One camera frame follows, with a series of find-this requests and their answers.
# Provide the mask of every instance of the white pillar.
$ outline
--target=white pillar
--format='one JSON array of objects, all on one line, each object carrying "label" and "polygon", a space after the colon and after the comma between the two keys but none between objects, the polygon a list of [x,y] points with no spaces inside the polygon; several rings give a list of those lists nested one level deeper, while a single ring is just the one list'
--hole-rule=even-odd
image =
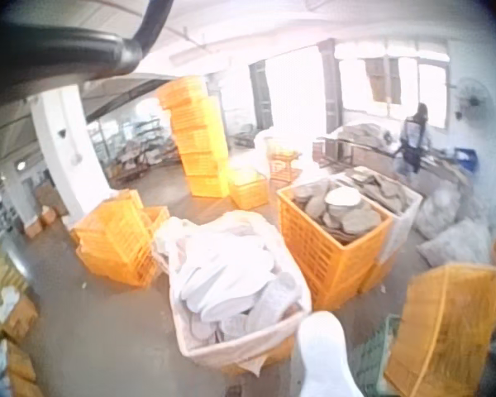
[{"label": "white pillar", "polygon": [[88,135],[79,88],[53,89],[30,101],[42,154],[73,225],[110,192]]},{"label": "white pillar", "polygon": [[12,161],[7,162],[1,167],[1,171],[4,177],[2,181],[3,187],[6,190],[7,196],[11,200],[13,207],[15,207],[24,226],[30,226],[36,221],[37,215],[35,209],[30,204],[30,200],[26,196],[24,185],[22,185],[14,163]]}]

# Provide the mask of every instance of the wall fan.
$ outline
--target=wall fan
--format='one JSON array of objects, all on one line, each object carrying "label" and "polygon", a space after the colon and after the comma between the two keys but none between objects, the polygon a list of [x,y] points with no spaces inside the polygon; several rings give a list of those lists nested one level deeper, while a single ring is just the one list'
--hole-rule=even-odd
[{"label": "wall fan", "polygon": [[455,118],[465,120],[472,127],[484,127],[494,114],[490,92],[475,79],[461,79],[456,86],[455,98]]}]

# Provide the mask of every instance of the ceiling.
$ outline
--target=ceiling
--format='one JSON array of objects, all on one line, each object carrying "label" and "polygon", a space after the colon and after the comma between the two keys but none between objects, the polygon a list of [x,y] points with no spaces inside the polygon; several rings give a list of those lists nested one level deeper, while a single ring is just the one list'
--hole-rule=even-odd
[{"label": "ceiling", "polygon": [[[81,26],[130,38],[147,0],[17,0],[4,18],[47,26]],[[83,87],[85,112],[142,83],[139,73],[205,74],[248,65],[328,37],[412,34],[419,26],[437,36],[478,37],[487,17],[470,0],[174,0],[135,78]],[[0,108],[0,160],[36,146],[24,102]]]}]

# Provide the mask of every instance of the green crate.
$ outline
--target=green crate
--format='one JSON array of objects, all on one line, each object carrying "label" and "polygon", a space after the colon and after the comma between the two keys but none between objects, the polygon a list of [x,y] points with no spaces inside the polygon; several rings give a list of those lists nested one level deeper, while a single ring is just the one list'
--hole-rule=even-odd
[{"label": "green crate", "polygon": [[356,385],[365,396],[397,396],[399,393],[384,378],[389,348],[397,336],[400,316],[390,314],[366,343],[353,349],[349,367]]}]

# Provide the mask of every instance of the concrete floor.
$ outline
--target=concrete floor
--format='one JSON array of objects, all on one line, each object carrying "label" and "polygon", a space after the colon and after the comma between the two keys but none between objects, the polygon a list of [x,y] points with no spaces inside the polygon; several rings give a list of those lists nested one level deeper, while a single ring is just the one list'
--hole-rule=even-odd
[{"label": "concrete floor", "polygon": [[[196,223],[234,209],[228,198],[193,198],[180,165],[151,170],[128,187],[138,189],[145,205],[168,205],[172,215]],[[275,198],[257,212],[276,223]],[[348,349],[366,340],[388,313],[401,313],[408,280],[427,269],[415,250],[421,240],[412,232],[384,281],[385,293],[377,287],[335,312]],[[300,391],[303,370],[295,354],[264,369],[259,379],[230,378],[182,357],[167,277],[149,289],[132,289],[88,273],[60,222],[31,242],[10,237],[4,246],[36,292],[41,317],[22,346],[47,396],[220,397],[233,384],[243,385],[243,397],[288,397]]]}]

